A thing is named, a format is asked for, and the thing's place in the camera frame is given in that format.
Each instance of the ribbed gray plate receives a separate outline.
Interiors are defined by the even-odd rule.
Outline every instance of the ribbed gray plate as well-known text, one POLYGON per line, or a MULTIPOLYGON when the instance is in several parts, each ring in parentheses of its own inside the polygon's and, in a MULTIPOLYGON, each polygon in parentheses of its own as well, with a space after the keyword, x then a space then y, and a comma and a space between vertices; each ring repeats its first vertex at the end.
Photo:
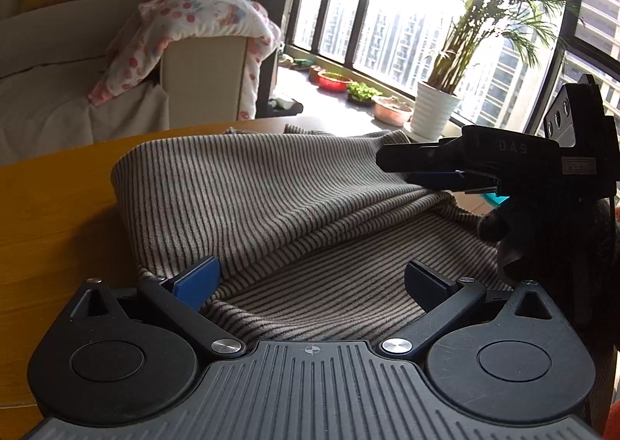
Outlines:
POLYGON ((87 428, 48 419, 45 440, 586 440, 576 418, 531 428, 472 419, 442 402, 413 364, 382 359, 364 342, 260 342, 211 365, 175 409, 141 424, 87 428))

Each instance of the label sticker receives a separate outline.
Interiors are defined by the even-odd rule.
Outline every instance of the label sticker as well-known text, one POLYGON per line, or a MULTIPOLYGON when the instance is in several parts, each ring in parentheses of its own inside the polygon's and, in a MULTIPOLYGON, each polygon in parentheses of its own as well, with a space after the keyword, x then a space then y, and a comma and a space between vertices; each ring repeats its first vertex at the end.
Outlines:
POLYGON ((591 156, 562 156, 562 174, 596 174, 596 158, 591 156))

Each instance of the floor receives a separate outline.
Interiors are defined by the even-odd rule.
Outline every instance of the floor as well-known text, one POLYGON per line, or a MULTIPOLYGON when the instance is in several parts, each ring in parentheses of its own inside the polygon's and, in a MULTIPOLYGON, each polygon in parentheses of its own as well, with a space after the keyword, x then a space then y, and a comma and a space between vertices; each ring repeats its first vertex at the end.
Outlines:
MULTIPOLYGON (((361 107, 346 101, 346 94, 325 92, 308 81, 307 71, 293 71, 278 68, 276 90, 294 98, 304 106, 302 116, 313 116, 321 120, 335 120, 343 135, 361 135, 377 130, 398 130, 374 119, 373 109, 361 107)), ((486 214, 493 209, 481 196, 454 193, 457 203, 474 214, 486 214)))

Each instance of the black planter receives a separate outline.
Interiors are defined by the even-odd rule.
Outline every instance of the black planter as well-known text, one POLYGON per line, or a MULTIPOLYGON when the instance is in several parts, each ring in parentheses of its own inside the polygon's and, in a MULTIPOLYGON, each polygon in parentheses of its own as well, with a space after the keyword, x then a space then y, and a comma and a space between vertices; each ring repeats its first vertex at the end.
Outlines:
POLYGON ((374 105, 374 102, 370 98, 367 100, 359 100, 348 92, 346 93, 346 101, 350 102, 351 104, 360 105, 362 107, 371 107, 372 105, 374 105))

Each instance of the beige bedsheet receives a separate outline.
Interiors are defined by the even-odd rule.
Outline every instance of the beige bedsheet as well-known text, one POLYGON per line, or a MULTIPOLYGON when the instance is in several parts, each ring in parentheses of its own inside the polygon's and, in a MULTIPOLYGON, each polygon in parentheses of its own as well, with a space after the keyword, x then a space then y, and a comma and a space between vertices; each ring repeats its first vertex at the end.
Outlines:
POLYGON ((90 104, 86 94, 104 68, 99 57, 0 79, 0 166, 169 128, 168 96, 150 81, 100 106, 90 104))

